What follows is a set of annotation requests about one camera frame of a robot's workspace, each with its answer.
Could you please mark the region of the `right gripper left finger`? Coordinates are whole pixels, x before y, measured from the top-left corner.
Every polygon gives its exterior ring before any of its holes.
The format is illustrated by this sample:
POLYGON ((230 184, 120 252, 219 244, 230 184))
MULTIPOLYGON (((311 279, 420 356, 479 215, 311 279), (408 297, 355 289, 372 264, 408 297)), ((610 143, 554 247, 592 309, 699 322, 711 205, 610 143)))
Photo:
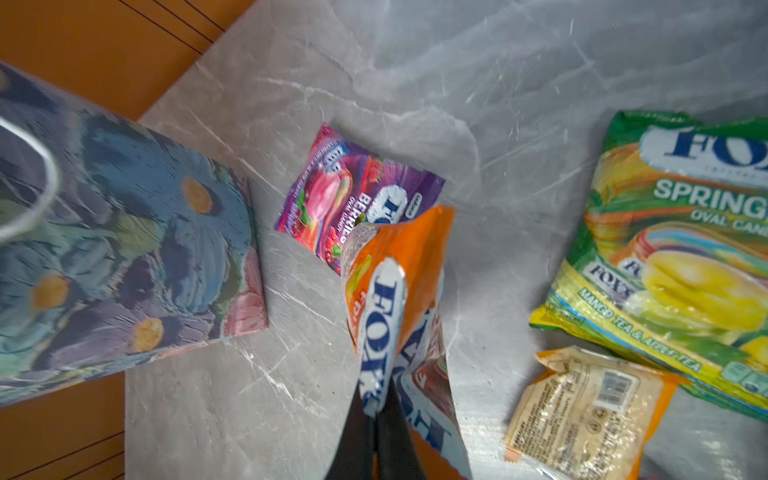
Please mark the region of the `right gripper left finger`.
POLYGON ((377 419, 367 415, 358 391, 352 396, 346 421, 326 479, 376 479, 377 419))

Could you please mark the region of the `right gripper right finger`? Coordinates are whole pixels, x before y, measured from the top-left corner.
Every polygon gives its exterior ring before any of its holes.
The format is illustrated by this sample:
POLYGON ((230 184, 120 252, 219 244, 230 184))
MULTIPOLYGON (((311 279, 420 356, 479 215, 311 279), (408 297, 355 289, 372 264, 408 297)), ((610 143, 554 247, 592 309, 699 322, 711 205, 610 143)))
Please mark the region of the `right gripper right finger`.
POLYGON ((376 419, 375 446, 376 479, 427 479, 416 454, 393 380, 389 381, 384 407, 376 419))

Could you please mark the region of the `orange Fox's candy bag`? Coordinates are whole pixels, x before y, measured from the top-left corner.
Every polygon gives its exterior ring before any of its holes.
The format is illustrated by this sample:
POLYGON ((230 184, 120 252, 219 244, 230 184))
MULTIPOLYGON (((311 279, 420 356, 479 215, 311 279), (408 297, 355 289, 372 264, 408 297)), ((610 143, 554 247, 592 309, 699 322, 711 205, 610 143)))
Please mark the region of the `orange Fox's candy bag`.
POLYGON ((389 381, 427 479, 469 479, 440 319, 444 260, 455 210, 437 206, 399 224, 356 226, 342 256, 358 391, 377 419, 389 381))

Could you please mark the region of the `floral white paper bag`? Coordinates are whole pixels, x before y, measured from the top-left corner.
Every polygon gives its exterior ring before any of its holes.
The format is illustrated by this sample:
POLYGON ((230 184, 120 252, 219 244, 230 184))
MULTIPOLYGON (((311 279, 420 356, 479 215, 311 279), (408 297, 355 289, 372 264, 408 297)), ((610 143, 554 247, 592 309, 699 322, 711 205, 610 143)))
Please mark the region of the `floral white paper bag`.
POLYGON ((1 402, 263 330, 248 179, 1 69, 1 402))

